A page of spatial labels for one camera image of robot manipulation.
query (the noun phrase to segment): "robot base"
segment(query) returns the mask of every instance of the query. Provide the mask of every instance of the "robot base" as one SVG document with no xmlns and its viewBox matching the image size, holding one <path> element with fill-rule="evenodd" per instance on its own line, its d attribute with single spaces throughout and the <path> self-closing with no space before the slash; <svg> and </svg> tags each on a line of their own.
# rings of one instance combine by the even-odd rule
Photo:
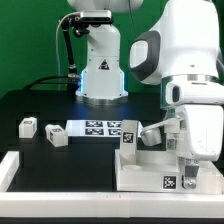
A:
<svg viewBox="0 0 224 224">
<path fill-rule="evenodd" d="M 123 94 L 122 96 L 118 98 L 99 99 L 99 98 L 90 98 L 77 92 L 76 100 L 79 102 L 84 102 L 84 103 L 93 104 L 93 105 L 105 105 L 105 106 L 117 105 L 121 103 L 126 103 L 128 101 L 128 93 Z"/>
<path fill-rule="evenodd" d="M 183 188 L 173 152 L 138 150 L 136 164 L 127 165 L 116 150 L 115 170 L 118 191 L 222 194 L 223 176 L 211 162 L 200 163 L 195 189 Z"/>
</svg>

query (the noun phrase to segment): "black cable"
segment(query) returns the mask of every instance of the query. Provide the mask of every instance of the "black cable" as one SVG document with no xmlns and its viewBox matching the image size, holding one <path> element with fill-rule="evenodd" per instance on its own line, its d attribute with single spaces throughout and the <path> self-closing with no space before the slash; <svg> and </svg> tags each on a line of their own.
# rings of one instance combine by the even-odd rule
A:
<svg viewBox="0 0 224 224">
<path fill-rule="evenodd" d="M 45 77 L 45 78 L 41 78 L 41 79 L 38 79 L 32 83 L 30 83 L 29 85 L 25 86 L 23 89 L 24 90 L 29 90 L 31 89 L 33 86 L 37 85 L 37 84 L 41 84 L 42 82 L 44 81 L 48 81 L 48 80 L 52 80 L 52 79 L 65 79 L 65 78 L 68 78 L 67 75 L 62 75 L 62 76 L 48 76 L 48 77 Z"/>
<path fill-rule="evenodd" d="M 131 0 L 128 0 L 128 5 L 129 5 L 129 12 L 130 12 L 130 17 L 131 17 L 133 33 L 134 33 L 134 37 L 136 38 L 137 37 L 137 32 L 136 32 L 134 18 L 133 18 L 133 13 L 132 13 L 132 9 L 131 9 Z"/>
</svg>

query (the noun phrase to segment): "white platform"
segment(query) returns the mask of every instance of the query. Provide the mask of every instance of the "white platform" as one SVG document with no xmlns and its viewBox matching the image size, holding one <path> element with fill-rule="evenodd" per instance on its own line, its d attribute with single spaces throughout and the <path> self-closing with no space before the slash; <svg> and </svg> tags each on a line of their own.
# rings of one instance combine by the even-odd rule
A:
<svg viewBox="0 0 224 224">
<path fill-rule="evenodd" d="M 117 190 L 185 194 L 222 194 L 223 175 L 212 162 L 200 162 L 196 189 L 182 187 L 176 154 L 167 151 L 136 151 L 136 165 L 127 165 L 115 152 Z"/>
<path fill-rule="evenodd" d="M 9 171 L 4 172 L 5 177 L 10 181 L 18 159 L 18 152 L 9 152 L 2 161 Z M 0 217 L 224 218 L 223 211 L 223 194 L 0 193 Z"/>
</svg>

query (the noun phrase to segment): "black and white pattern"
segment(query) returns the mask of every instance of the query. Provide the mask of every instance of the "black and white pattern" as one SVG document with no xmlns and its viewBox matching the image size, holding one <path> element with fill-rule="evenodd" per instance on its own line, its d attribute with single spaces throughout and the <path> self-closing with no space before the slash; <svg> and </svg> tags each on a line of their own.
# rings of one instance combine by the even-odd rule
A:
<svg viewBox="0 0 224 224">
<path fill-rule="evenodd" d="M 86 127 L 101 128 L 103 127 L 103 122 L 102 121 L 86 121 Z"/>
<path fill-rule="evenodd" d="M 177 177 L 176 176 L 164 176 L 163 177 L 163 189 L 176 189 Z"/>
<path fill-rule="evenodd" d="M 119 138 L 121 136 L 122 121 L 101 121 L 101 120 L 68 120 L 66 131 L 68 136 L 88 136 L 88 137 L 111 137 Z"/>
<path fill-rule="evenodd" d="M 52 129 L 53 132 L 61 132 L 62 130 L 60 128 L 55 128 L 55 129 Z"/>
<path fill-rule="evenodd" d="M 108 121 L 107 126 L 109 128 L 121 128 L 121 121 Z"/>
<path fill-rule="evenodd" d="M 113 136 L 120 136 L 121 135 L 121 129 L 108 129 L 109 135 Z"/>
<path fill-rule="evenodd" d="M 104 135 L 104 131 L 103 129 L 98 129 L 98 128 L 87 128 L 85 130 L 85 135 L 101 136 L 101 135 Z"/>
<path fill-rule="evenodd" d="M 134 142 L 134 133 L 131 132 L 124 132 L 123 133 L 123 143 L 130 143 Z"/>
</svg>

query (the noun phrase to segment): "small white block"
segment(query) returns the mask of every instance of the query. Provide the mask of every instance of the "small white block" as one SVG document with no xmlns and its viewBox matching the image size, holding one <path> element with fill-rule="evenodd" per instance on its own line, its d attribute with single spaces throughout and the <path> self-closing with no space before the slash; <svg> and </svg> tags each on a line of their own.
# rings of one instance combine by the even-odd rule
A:
<svg viewBox="0 0 224 224">
<path fill-rule="evenodd" d="M 68 145 L 68 133 L 59 125 L 47 125 L 45 127 L 47 139 L 55 146 Z"/>
<path fill-rule="evenodd" d="M 20 138 L 33 138 L 37 130 L 37 119 L 34 117 L 24 118 L 19 125 Z"/>
</svg>

